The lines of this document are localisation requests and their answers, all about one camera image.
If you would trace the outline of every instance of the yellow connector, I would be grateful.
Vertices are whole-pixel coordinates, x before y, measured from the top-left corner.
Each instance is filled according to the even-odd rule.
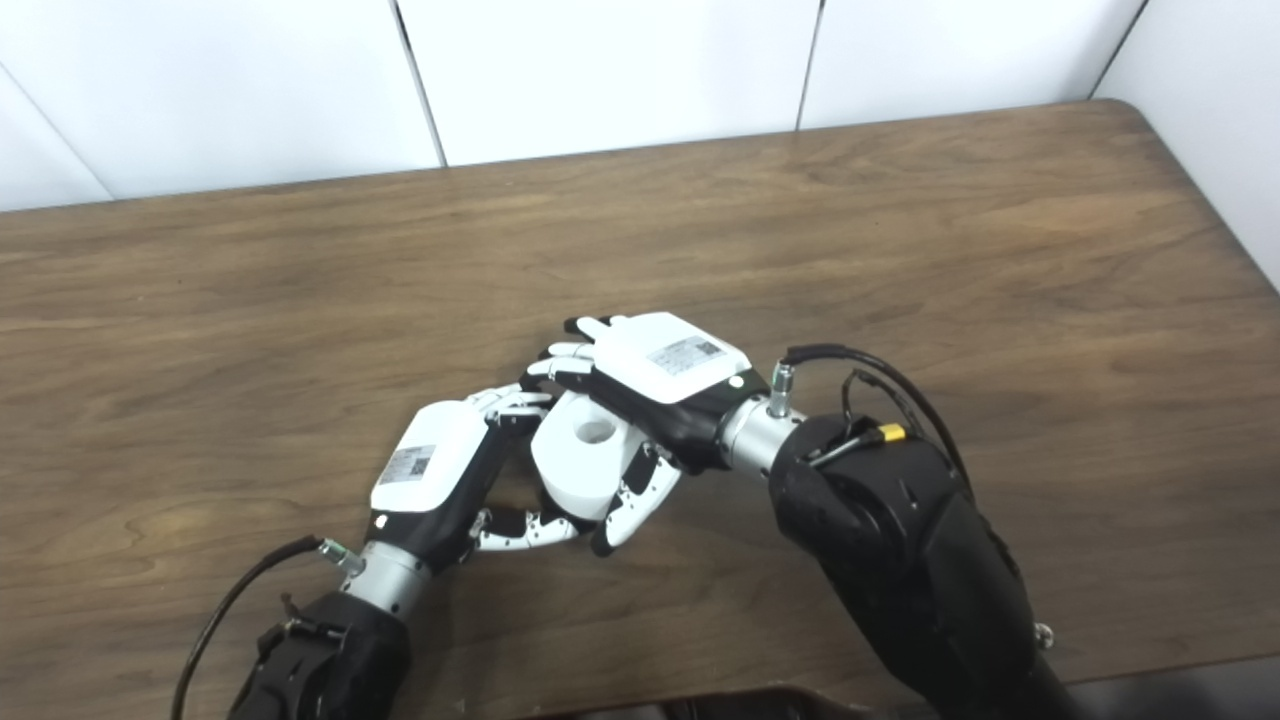
[[[897,442],[906,437],[906,429],[897,423],[890,423],[887,425],[881,425],[878,429],[884,434],[884,442]]]

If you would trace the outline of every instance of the screw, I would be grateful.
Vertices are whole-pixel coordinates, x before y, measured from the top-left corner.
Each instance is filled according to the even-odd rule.
[[[1036,646],[1041,650],[1050,650],[1053,647],[1053,628],[1050,628],[1044,623],[1036,623]]]

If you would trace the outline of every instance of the black robot forearm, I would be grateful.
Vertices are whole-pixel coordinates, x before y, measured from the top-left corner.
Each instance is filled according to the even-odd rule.
[[[229,720],[384,720],[410,666],[404,623],[332,592],[268,630]]]
[[[801,423],[769,493],[780,529],[818,560],[884,666],[947,720],[1076,717],[1039,656],[1018,566],[960,474],[913,437],[813,468],[845,427]]]

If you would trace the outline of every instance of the metal fitting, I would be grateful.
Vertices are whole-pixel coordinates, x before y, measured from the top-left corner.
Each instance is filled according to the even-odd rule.
[[[765,410],[769,418],[786,418],[791,414],[791,384],[795,380],[796,369],[778,361],[773,366],[772,391],[769,392],[769,406]]]
[[[430,570],[413,555],[378,541],[365,546],[361,559],[365,571],[344,582],[342,592],[397,618],[407,618],[431,579]]]
[[[1050,650],[1053,647],[1053,628],[1044,623],[1036,623],[1036,647]]]
[[[795,410],[788,410],[785,418],[773,418],[769,401],[753,397],[739,405],[726,420],[719,434],[721,456],[730,468],[749,475],[759,474],[768,480],[768,471],[782,445],[804,419]]]
[[[333,562],[348,578],[355,578],[365,571],[365,559],[347,550],[333,538],[325,538],[320,543],[320,547],[316,548],[316,552],[320,553],[320,557]]]

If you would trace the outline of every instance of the white cylindrical object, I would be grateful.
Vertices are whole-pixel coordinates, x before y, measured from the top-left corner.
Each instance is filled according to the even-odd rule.
[[[576,392],[566,392],[534,434],[532,455],[552,500],[584,520],[603,520],[643,433]]]

